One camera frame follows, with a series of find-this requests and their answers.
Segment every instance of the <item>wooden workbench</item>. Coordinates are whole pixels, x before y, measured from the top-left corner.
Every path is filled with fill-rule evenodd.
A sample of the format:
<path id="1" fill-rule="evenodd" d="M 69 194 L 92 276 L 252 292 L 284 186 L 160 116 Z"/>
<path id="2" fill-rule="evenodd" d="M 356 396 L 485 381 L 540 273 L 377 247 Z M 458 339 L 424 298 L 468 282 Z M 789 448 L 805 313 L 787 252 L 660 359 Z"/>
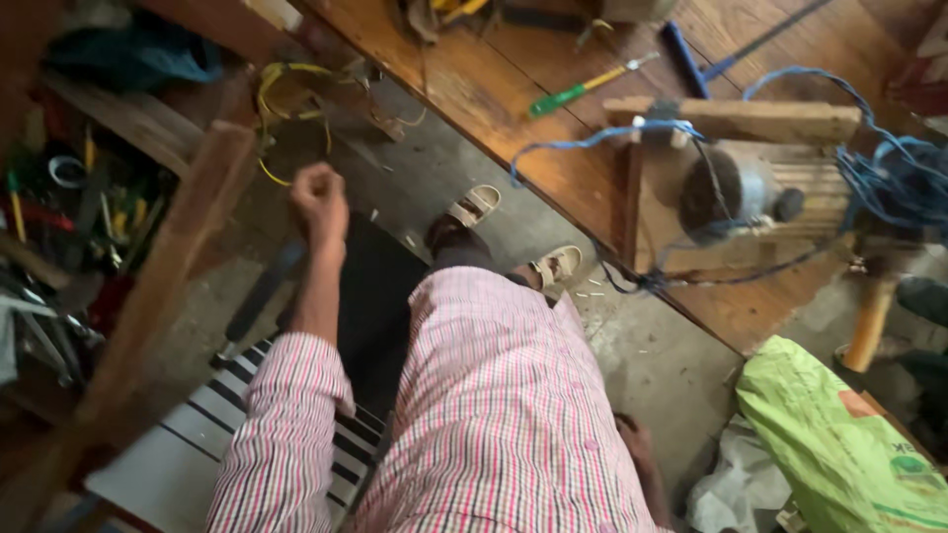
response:
<path id="1" fill-rule="evenodd" d="M 570 9 L 570 0 L 542 2 Z M 578 53 L 574 35 L 501 24 L 480 38 L 456 27 L 422 49 L 403 28 L 388 0 L 300 0 L 345 40 L 398 81 L 504 169 L 514 154 L 538 141 L 579 139 L 608 124 L 601 102 L 628 95 L 685 96 L 668 58 L 600 87 L 551 115 L 526 117 L 536 98 L 583 82 L 651 50 L 659 23 L 619 28 L 592 38 Z M 749 42 L 807 0 L 682 0 L 672 18 L 696 58 L 712 60 Z M 904 113 L 886 103 L 884 81 L 898 70 L 932 20 L 937 0 L 835 0 L 710 83 L 716 99 L 739 98 L 740 89 L 768 71 L 803 64 L 848 79 L 873 105 L 883 125 Z M 769 100 L 848 103 L 825 81 L 781 81 L 761 91 Z M 621 254 L 626 227 L 626 151 L 615 143 L 588 150 L 534 152 L 518 162 L 523 182 L 551 207 Z M 843 260 L 824 254 L 805 265 L 748 285 L 680 287 L 663 297 L 689 319 L 736 351 L 748 353 L 772 335 L 800 305 L 841 271 Z"/>

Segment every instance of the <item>fist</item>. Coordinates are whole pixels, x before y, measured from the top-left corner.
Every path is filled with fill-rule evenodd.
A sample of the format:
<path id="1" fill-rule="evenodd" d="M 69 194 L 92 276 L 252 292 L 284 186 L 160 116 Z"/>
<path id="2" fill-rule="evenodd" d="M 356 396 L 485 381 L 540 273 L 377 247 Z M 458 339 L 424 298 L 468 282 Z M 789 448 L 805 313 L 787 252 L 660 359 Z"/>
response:
<path id="1" fill-rule="evenodd" d="M 341 264 L 349 227 L 349 202 L 342 176 L 326 163 L 308 166 L 293 179 L 290 200 L 310 249 L 331 254 Z"/>

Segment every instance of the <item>wooden handle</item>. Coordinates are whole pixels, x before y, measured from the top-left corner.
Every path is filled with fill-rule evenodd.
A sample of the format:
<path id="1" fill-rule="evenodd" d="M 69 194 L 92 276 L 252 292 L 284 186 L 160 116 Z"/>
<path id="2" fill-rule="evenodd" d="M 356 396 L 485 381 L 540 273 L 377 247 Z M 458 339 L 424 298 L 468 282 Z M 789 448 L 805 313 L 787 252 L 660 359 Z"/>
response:
<path id="1" fill-rule="evenodd" d="M 68 273 L 52 265 L 5 231 L 0 231 L 0 255 L 9 257 L 37 280 L 56 290 L 63 289 L 72 281 L 72 276 Z"/>
<path id="2" fill-rule="evenodd" d="M 843 365 L 856 372 L 865 372 L 872 363 L 872 356 L 879 347 L 879 340 L 885 327 L 885 315 L 892 306 L 899 278 L 886 276 L 869 280 L 864 289 L 863 300 L 859 304 L 859 317 L 856 320 L 856 332 L 852 337 L 849 351 L 843 356 Z"/>

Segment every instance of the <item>black pants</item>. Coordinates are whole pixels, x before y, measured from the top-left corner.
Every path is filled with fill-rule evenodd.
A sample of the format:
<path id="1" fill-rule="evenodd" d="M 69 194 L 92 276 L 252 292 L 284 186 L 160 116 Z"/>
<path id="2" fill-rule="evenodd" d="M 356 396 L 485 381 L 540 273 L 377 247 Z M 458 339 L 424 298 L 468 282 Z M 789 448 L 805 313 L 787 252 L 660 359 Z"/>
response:
<path id="1" fill-rule="evenodd" d="M 430 244 L 434 264 L 431 272 L 451 267 L 475 267 L 490 270 L 517 285 L 529 287 L 526 278 L 519 274 L 502 273 L 490 254 L 487 243 L 471 228 L 455 226 L 443 230 Z"/>

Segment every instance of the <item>hammer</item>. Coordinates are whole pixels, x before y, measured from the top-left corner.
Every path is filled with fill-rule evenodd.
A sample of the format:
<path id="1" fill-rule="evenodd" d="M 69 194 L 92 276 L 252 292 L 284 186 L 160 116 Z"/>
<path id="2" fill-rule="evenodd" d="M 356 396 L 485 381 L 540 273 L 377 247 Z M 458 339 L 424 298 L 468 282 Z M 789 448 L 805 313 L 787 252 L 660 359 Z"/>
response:
<path id="1" fill-rule="evenodd" d="M 0 255 L 10 258 L 31 276 L 55 289 L 54 308 L 61 315 L 83 311 L 99 297 L 104 281 L 100 272 L 71 275 L 5 231 L 0 231 Z"/>

